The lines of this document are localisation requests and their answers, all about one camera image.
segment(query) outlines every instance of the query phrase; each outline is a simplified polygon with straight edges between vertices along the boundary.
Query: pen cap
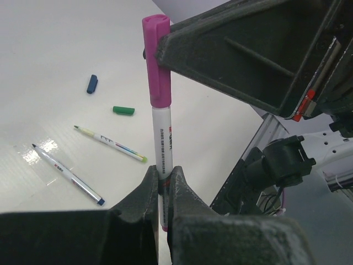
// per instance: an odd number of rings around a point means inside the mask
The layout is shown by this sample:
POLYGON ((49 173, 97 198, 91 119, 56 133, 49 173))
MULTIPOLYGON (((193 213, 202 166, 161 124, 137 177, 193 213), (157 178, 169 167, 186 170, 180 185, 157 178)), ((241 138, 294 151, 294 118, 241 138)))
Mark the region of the pen cap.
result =
POLYGON ((166 15, 152 15, 142 20, 142 29, 151 105, 166 108, 172 103, 170 70, 158 66, 155 54, 161 37, 170 33, 170 19, 166 15))

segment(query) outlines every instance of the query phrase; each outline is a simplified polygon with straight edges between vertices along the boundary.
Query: green cap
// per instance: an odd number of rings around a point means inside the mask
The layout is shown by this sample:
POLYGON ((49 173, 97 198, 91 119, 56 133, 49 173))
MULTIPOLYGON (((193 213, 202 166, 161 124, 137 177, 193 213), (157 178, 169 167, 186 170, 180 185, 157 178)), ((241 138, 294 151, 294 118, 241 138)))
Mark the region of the green cap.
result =
POLYGON ((113 112, 116 113, 116 114, 131 116, 135 112, 135 109, 134 108, 125 108, 125 107, 114 106, 113 107, 113 112))

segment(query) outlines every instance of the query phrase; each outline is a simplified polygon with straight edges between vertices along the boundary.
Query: pen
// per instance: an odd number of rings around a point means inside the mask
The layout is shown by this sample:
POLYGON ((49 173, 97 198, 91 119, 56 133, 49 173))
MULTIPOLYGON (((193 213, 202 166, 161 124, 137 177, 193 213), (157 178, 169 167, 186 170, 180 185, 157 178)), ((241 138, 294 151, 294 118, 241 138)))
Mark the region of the pen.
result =
POLYGON ((95 132, 92 132, 88 129, 85 129, 85 128, 82 128, 82 127, 79 127, 79 126, 76 126, 74 125, 74 127, 79 130, 80 132, 82 132, 83 134, 86 134, 90 137, 92 137, 93 139, 96 139, 97 141, 100 141, 106 145, 109 145, 110 147, 114 148, 114 149, 117 149, 119 150, 120 152, 123 152, 125 154, 127 154, 128 156, 131 156, 141 162, 147 162, 147 157, 146 156, 143 156, 143 155, 140 155, 139 153, 127 148, 126 146, 124 145, 121 145, 121 144, 118 144, 117 142, 114 142, 113 140, 110 140, 109 138, 103 136, 103 135, 100 135, 100 134, 96 134, 95 132))
POLYGON ((159 175, 158 194, 160 220, 163 231, 168 231, 170 174, 173 170, 172 103, 170 71, 160 68, 154 54, 161 37, 170 33, 170 19, 166 15, 152 15, 142 20, 147 64, 149 97, 152 105, 154 150, 159 175))
POLYGON ((54 166, 58 171, 60 171, 65 178, 71 181, 75 186, 77 186, 80 190, 85 192, 91 199, 93 199, 98 205, 103 205, 105 200, 99 196, 94 190, 92 190, 89 186, 87 186, 82 180, 80 180, 75 174, 73 174, 69 169, 67 169, 62 163, 58 160, 50 156, 43 149, 38 146, 33 145, 34 150, 38 153, 38 155, 48 162, 50 165, 54 166))

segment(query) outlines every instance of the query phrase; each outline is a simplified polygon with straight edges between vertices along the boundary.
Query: blue pen cap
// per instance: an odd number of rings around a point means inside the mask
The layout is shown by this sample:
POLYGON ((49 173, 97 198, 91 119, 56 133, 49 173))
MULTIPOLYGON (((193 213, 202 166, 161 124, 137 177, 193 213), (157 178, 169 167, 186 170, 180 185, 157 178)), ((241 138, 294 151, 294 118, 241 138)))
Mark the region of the blue pen cap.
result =
POLYGON ((95 91, 95 88, 97 87, 98 79, 97 76, 91 75, 88 88, 87 88, 87 93, 92 94, 95 91))
POLYGON ((102 206, 105 203, 105 200, 100 199, 99 202, 97 202, 98 205, 102 206))

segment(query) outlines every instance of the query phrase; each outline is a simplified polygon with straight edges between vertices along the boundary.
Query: white table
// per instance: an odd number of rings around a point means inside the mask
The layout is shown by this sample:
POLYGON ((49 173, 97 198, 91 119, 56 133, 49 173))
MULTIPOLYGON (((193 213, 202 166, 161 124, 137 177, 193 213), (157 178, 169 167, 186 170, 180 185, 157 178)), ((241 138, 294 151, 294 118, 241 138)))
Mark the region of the white table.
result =
MULTIPOLYGON (((129 194, 155 163, 141 20, 152 1, 5 0, 0 4, 0 212, 99 209, 38 158, 60 158, 105 200, 129 194), (85 90, 98 76, 94 94, 85 90), (135 107, 134 116, 112 113, 135 107), (147 164, 73 129, 89 128, 149 158, 147 164)), ((252 108, 172 75, 174 163, 210 204, 261 118, 252 108)), ((168 264, 160 230, 160 264, 168 264)))

